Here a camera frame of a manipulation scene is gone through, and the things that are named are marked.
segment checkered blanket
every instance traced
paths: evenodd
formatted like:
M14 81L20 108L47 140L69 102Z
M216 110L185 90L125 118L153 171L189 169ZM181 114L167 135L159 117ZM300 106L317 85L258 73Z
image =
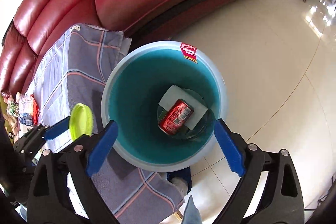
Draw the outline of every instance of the checkered blanket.
M127 54L131 39L122 32L77 24L56 41L41 61L26 95L40 107L38 120L53 125L70 115L77 103L89 106L94 132L103 129L100 104L105 83ZM69 131L48 141L58 152L71 143ZM103 166L91 177L108 208L121 224L158 224L184 202L179 190L156 172L139 169L111 150ZM78 214L86 216L68 178L70 198Z

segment trash can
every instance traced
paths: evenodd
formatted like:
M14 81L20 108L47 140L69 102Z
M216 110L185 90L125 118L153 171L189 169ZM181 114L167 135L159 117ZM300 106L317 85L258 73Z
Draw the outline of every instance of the trash can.
M128 54L112 71L101 102L103 125L114 120L113 148L129 163L150 171L171 172L195 164L216 142L216 119L226 119L226 87L214 63L199 49L197 63L184 58L181 42L154 42ZM204 131L191 140L169 137L158 127L158 103L177 85L198 93L211 111Z

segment yellow lid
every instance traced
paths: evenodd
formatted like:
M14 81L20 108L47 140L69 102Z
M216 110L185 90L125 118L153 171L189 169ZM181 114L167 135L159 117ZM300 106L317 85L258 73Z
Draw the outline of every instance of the yellow lid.
M91 136L93 131L93 115L88 106L81 103L75 105L71 111L69 129L73 141L84 134Z

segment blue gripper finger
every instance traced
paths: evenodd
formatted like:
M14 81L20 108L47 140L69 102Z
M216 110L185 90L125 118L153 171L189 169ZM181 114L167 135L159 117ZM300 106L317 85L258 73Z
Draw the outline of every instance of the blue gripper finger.
M117 123L114 121L109 121L109 123L104 128L104 131L104 136L99 140L89 155L86 167L86 174L89 177L99 172L104 163L104 160L110 153L112 146L118 137Z
M231 139L229 132L221 124L220 120L215 123L215 137L222 149L232 172L237 173L240 177L245 174L244 159L235 143Z
M46 141L55 139L56 137L61 135L63 132L69 129L69 121L70 121L70 116L64 118L63 120L59 121L55 125L47 128L43 135L43 138Z

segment tiled floor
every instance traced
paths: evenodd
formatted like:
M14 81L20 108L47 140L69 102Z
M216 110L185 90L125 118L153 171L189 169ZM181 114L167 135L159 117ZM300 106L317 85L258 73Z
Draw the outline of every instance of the tiled floor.
M0 37L21 1L0 0ZM174 37L206 53L221 71L232 131L263 150L289 150L305 206L325 191L336 169L334 17L328 0L237 0ZM212 223L239 178L218 145L191 170L195 205L204 223ZM262 174L247 215L265 180ZM163 223L178 221L171 216Z

